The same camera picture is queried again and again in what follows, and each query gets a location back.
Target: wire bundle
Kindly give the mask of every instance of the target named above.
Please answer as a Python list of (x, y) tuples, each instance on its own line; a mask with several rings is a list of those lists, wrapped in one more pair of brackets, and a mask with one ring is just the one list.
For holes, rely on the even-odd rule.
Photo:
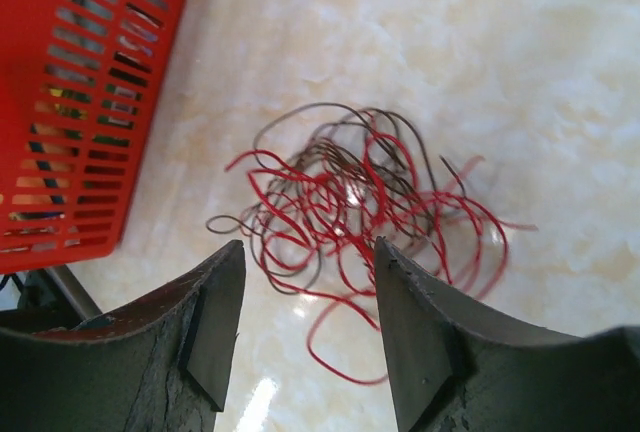
[[(273, 127), (317, 107), (344, 109), (346, 115), (318, 127), (306, 145), (289, 159), (260, 148), (260, 142)], [(349, 140), (340, 140), (339, 135), (345, 131), (352, 132)], [(409, 142), (417, 146), (421, 163), (411, 155)], [(246, 174), (258, 202), (237, 218), (210, 218), (207, 229), (218, 234), (239, 230), (248, 237), (255, 262), (278, 292), (331, 301), (314, 322), (307, 348), (325, 368), (357, 384), (374, 385), (386, 376), (375, 380), (350, 377), (315, 353), (313, 339), (320, 324), (341, 304), (351, 307), (379, 330), (372, 314), (355, 302), (358, 297), (375, 297), (373, 246), (377, 236), (385, 235), (409, 256), (431, 253), (436, 258), (429, 269), (432, 274), (465, 293), (478, 289), (473, 295), (482, 299), (503, 275), (507, 264), (509, 248), (504, 228), (529, 228), (500, 221), (468, 197), (463, 181), (481, 157), (472, 158), (460, 171), (440, 157), (451, 178), (439, 187), (420, 134), (393, 111), (356, 110), (338, 103), (309, 104), (267, 125), (255, 137), (252, 149), (239, 155), (225, 170), (251, 157), (257, 167)], [(261, 186), (263, 178), (267, 182)], [(231, 219), (236, 225), (228, 230), (214, 228), (221, 219)], [(452, 270), (445, 229), (455, 224), (469, 224), (476, 237), (469, 261)], [(476, 286), (483, 261), (483, 238), (489, 229), (502, 244), (502, 256), (492, 276)], [(285, 250), (297, 251), (297, 257), (284, 259)], [(368, 283), (364, 287), (354, 285), (345, 270), (344, 256), (354, 250), (367, 271)], [(327, 260), (335, 262), (346, 295), (313, 288)], [(303, 274), (310, 270), (310, 277), (299, 285)]]

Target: red plastic basket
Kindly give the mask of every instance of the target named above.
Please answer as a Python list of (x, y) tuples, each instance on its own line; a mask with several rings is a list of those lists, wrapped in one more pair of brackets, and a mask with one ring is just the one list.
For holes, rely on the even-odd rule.
[(0, 274), (118, 242), (184, 0), (1, 0)]

